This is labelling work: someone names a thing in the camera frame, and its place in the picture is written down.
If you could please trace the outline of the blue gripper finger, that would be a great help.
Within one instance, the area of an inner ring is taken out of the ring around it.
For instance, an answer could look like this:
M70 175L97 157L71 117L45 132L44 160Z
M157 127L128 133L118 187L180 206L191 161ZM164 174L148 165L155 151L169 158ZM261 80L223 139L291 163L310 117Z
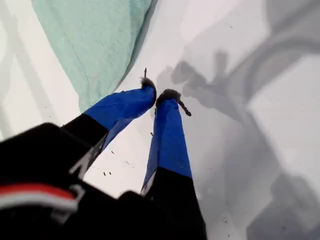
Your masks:
M205 240L179 108L179 92L165 89L155 102L153 136L141 190L164 240Z
M107 95L62 126L65 131L90 146L89 153L69 169L70 174L78 173L82 179L110 142L155 104L157 90L153 81L147 77L146 68L140 83L140 88Z

